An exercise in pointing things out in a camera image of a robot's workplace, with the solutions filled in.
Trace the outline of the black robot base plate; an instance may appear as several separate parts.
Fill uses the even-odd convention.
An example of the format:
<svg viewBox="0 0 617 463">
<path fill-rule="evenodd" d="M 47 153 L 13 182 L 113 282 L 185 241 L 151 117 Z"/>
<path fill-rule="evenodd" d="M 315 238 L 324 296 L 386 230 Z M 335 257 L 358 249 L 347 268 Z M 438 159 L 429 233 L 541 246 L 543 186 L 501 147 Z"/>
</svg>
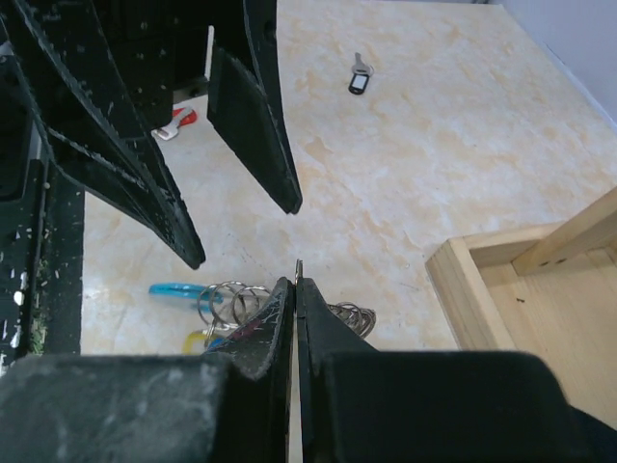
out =
<svg viewBox="0 0 617 463">
<path fill-rule="evenodd" d="M 85 192 L 38 160 L 1 203 L 1 369 L 81 351 Z"/>
</svg>

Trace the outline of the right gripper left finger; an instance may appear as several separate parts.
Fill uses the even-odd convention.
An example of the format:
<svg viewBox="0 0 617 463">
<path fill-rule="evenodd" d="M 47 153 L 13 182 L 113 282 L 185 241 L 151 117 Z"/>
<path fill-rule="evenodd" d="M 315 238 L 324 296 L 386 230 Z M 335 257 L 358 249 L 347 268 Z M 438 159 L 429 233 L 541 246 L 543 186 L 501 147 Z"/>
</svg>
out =
<svg viewBox="0 0 617 463">
<path fill-rule="evenodd" d="M 1 380 L 5 462 L 284 462 L 294 286 L 193 356 L 30 356 Z"/>
</svg>

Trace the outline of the light blue carabiner tag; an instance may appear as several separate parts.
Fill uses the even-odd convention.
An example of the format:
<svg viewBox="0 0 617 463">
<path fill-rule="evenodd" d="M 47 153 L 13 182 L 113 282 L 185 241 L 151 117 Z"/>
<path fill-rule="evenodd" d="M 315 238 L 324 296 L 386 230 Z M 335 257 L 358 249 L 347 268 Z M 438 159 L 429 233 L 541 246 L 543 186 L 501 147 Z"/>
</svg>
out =
<svg viewBox="0 0 617 463">
<path fill-rule="evenodd" d="M 207 301 L 222 303 L 224 296 L 215 291 L 214 286 L 201 286 L 184 283 L 159 283 L 151 285 L 148 293 L 152 295 L 163 295 L 178 298 L 191 299 L 195 301 Z"/>
</svg>

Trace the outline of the metal disc with keyrings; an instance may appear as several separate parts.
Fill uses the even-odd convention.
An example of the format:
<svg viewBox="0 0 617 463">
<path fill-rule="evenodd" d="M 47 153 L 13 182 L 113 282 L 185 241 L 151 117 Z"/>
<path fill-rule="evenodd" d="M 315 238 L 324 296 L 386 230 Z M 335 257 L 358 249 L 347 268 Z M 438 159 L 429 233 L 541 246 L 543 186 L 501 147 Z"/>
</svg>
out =
<svg viewBox="0 0 617 463">
<path fill-rule="evenodd" d="M 214 286 L 224 296 L 222 303 L 195 301 L 200 319 L 209 335 L 217 333 L 228 338 L 231 332 L 263 309 L 272 290 L 267 286 L 248 285 L 239 281 L 225 281 Z M 344 301 L 328 304 L 329 311 L 360 338 L 365 339 L 375 328 L 377 314 L 368 308 Z"/>
</svg>

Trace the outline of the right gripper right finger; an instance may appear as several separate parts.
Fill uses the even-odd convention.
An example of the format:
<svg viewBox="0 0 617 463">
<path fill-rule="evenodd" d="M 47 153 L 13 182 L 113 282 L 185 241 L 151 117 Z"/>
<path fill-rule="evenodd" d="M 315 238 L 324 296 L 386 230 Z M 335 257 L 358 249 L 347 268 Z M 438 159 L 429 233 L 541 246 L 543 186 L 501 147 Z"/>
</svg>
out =
<svg viewBox="0 0 617 463">
<path fill-rule="evenodd" d="M 616 432 L 520 351 L 380 351 L 296 284 L 307 462 L 612 462 Z"/>
</svg>

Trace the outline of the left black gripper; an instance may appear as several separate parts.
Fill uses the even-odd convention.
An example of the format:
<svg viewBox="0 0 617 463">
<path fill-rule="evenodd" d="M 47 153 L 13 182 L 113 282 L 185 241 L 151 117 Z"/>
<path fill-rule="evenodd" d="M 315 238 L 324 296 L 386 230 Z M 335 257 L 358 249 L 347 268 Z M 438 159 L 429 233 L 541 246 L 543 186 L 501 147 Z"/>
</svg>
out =
<svg viewBox="0 0 617 463">
<path fill-rule="evenodd" d="M 285 213 L 300 210 L 275 1 L 5 1 L 1 23 L 55 166 L 189 267 L 205 252 L 150 132 L 206 68 L 209 121 Z"/>
</svg>

